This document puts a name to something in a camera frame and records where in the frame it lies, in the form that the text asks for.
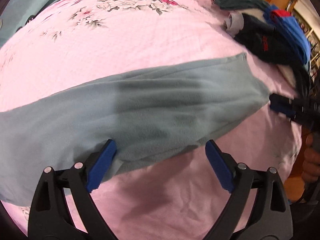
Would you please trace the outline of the person right hand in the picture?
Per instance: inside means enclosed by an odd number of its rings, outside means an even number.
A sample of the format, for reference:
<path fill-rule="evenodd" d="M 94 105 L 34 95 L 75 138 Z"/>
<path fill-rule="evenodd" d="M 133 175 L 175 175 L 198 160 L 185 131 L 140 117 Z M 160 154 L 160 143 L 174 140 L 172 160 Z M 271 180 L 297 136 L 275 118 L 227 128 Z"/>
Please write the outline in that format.
<path fill-rule="evenodd" d="M 320 175 L 319 152 L 313 148 L 313 135 L 306 138 L 306 149 L 304 151 L 302 180 L 306 184 L 314 183 Z"/>

